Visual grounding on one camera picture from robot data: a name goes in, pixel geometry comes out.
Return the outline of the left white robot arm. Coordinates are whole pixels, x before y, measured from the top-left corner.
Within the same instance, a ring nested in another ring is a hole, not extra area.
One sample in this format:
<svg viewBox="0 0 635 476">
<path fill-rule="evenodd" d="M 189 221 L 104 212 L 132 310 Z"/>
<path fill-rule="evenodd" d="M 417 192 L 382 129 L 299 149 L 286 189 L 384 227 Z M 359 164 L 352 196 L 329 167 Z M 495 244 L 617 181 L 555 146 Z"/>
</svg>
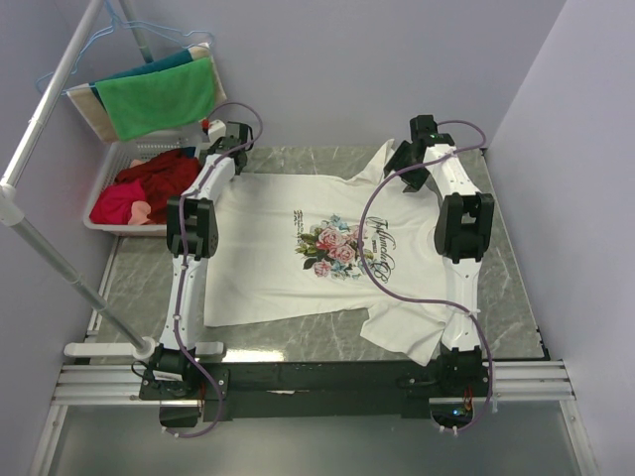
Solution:
<svg viewBox="0 0 635 476">
<path fill-rule="evenodd" d="M 244 123 L 213 121 L 208 139 L 198 148 L 198 176 L 181 195 L 168 200 L 167 247 L 173 257 L 173 284 L 165 327 L 149 361 L 148 378 L 163 381 L 178 399 L 191 396 L 198 385 L 191 359 L 202 331 L 199 298 L 208 261 L 219 242 L 215 204 L 247 165 L 254 134 Z"/>
</svg>

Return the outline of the white floral t shirt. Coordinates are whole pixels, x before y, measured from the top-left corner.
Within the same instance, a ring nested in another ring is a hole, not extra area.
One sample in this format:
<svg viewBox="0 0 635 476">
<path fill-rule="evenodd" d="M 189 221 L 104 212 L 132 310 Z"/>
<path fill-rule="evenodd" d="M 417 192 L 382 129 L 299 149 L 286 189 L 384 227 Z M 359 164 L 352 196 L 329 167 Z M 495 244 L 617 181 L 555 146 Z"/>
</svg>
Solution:
<svg viewBox="0 0 635 476">
<path fill-rule="evenodd" d="M 364 308 L 361 336 L 404 354 L 400 297 L 440 298 L 425 249 L 438 210 L 428 190 L 383 182 L 384 144 L 349 179 L 243 174 L 215 205 L 219 230 L 209 260 L 203 321 L 209 327 Z"/>
</svg>

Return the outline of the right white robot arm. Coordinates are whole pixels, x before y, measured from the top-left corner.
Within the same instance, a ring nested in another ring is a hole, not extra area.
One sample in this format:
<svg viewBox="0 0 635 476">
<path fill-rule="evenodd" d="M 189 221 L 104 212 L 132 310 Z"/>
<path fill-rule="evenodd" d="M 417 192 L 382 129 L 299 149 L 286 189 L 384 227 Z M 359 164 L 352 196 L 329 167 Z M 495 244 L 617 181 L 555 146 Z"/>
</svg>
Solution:
<svg viewBox="0 0 635 476">
<path fill-rule="evenodd" d="M 432 180 L 438 210 L 430 221 L 425 249 L 444 279 L 442 297 L 400 297 L 396 311 L 410 341 L 404 354 L 426 365 L 436 349 L 436 384 L 456 396 L 477 378 L 490 354 L 477 321 L 477 285 L 481 262 L 490 244 L 495 200 L 469 178 L 453 138 L 438 129 L 431 115 L 410 122 L 411 139 L 403 142 L 384 168 L 386 180 L 400 179 L 407 192 Z"/>
</svg>

